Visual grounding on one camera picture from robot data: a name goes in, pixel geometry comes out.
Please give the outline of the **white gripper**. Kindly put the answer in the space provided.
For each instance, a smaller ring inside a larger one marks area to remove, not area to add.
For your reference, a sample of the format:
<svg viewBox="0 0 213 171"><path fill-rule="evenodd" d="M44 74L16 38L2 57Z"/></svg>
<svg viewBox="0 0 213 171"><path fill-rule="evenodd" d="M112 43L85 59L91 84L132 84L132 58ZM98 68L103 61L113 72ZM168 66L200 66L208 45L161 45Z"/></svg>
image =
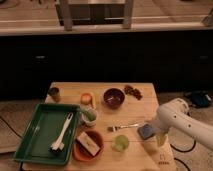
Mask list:
<svg viewBox="0 0 213 171"><path fill-rule="evenodd" d="M163 146L167 140L166 134L169 132L170 127L164 121L161 121L158 116L152 118L149 125L151 126L152 136L156 136L157 146Z"/></svg>

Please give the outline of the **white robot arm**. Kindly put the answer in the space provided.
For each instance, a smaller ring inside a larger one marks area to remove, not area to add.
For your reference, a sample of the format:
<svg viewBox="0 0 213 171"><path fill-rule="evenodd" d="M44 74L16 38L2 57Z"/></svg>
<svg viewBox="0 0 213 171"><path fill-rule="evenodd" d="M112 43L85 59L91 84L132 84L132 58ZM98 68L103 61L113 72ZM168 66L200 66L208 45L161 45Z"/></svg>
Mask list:
<svg viewBox="0 0 213 171"><path fill-rule="evenodd" d="M213 151L213 126L189 117L188 112L187 102L175 98L160 105L149 124L157 135L165 135L171 127L174 127Z"/></svg>

